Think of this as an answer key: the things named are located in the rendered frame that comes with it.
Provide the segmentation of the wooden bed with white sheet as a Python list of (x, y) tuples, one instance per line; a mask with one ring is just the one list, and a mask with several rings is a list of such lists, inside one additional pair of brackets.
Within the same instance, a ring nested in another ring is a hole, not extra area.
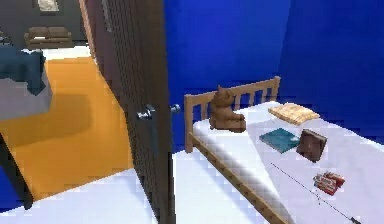
[[(210, 128), (213, 93), (185, 95), (186, 151), (199, 150), (270, 224), (353, 224), (270, 163), (347, 216), (362, 224), (384, 224), (384, 146), (322, 119), (299, 127), (273, 116), (268, 109), (278, 104), (279, 84), (274, 77), (233, 88), (232, 110), (242, 113), (247, 124), (242, 133)], [(278, 128), (297, 137), (302, 128), (326, 137), (320, 160), (313, 163), (295, 150), (280, 154), (259, 139)], [(325, 172), (345, 179), (333, 196), (314, 186), (313, 177)]]

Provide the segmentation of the grey bed with blue blanket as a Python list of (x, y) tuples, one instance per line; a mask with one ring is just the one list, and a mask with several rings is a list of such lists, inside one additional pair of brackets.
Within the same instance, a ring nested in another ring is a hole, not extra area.
[(0, 46), (0, 120), (49, 111), (53, 92), (45, 61), (41, 50)]

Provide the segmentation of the brown teddy bear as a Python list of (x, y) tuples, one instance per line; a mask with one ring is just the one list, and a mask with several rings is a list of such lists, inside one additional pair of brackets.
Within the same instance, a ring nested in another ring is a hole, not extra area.
[(233, 133), (242, 133), (246, 130), (246, 121), (243, 114), (232, 110), (234, 94), (228, 88), (218, 86), (214, 97), (210, 101), (210, 128), (228, 130)]

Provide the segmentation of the dark brown room door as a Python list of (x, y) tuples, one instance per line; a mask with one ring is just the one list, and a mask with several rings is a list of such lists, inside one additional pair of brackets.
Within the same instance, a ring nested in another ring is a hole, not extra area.
[[(163, 0), (83, 0), (92, 55), (124, 110), (134, 169), (158, 224), (176, 224)], [(147, 104), (152, 120), (138, 120)]]

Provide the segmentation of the teal book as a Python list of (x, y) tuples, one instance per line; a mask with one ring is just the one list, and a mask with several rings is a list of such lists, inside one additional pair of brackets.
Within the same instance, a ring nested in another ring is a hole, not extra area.
[(265, 133), (261, 135), (259, 139), (280, 154), (297, 147), (300, 142), (300, 139), (296, 135), (282, 128)]

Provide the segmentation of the yellow pillow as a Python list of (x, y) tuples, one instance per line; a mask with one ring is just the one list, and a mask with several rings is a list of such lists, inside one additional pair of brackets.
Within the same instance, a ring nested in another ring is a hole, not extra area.
[(283, 105), (271, 107), (268, 109), (268, 112), (277, 118), (294, 125), (301, 125), (306, 121), (320, 118), (318, 113), (295, 103), (285, 103)]

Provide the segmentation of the brown book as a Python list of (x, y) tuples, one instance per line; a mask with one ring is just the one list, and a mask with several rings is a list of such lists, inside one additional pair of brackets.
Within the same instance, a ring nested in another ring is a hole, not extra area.
[(309, 129), (301, 132), (296, 152), (307, 160), (316, 163), (320, 160), (327, 138)]

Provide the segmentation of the thin black rod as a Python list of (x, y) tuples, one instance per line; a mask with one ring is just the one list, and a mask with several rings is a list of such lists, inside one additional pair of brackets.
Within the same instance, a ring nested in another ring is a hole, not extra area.
[(299, 182), (297, 179), (295, 179), (294, 177), (292, 177), (291, 175), (289, 175), (287, 172), (285, 172), (283, 169), (281, 169), (280, 167), (278, 167), (277, 165), (275, 165), (274, 163), (270, 163), (273, 167), (275, 167), (276, 169), (278, 169), (280, 172), (282, 172), (283, 174), (285, 174), (287, 177), (289, 177), (291, 180), (293, 180), (294, 182), (296, 182), (297, 184), (299, 184), (301, 187), (303, 187), (304, 189), (306, 189), (309, 193), (313, 194), (316, 196), (316, 198), (318, 200), (321, 200), (323, 203), (327, 204), (329, 207), (331, 207), (333, 210), (335, 210), (337, 213), (341, 214), (343, 217), (345, 217), (347, 220), (350, 220), (353, 224), (362, 224), (360, 221), (358, 221), (357, 219), (355, 219), (354, 217), (352, 216), (347, 216), (346, 214), (344, 214), (343, 212), (341, 212), (340, 210), (338, 210), (335, 206), (331, 205), (330, 203), (328, 203), (325, 199), (323, 199), (319, 194), (313, 192), (311, 189), (309, 189), (307, 186), (305, 186), (303, 183)]

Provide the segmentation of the brown sofa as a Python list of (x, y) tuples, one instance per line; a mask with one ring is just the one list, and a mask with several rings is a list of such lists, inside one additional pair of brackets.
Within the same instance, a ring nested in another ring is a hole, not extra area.
[(65, 27), (31, 27), (24, 34), (24, 40), (29, 50), (74, 46), (72, 33)]

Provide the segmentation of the framed wall picture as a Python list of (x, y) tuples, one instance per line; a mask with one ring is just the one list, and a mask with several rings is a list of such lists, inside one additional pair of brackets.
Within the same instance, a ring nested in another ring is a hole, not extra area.
[(41, 12), (58, 12), (59, 4), (57, 0), (37, 0)]

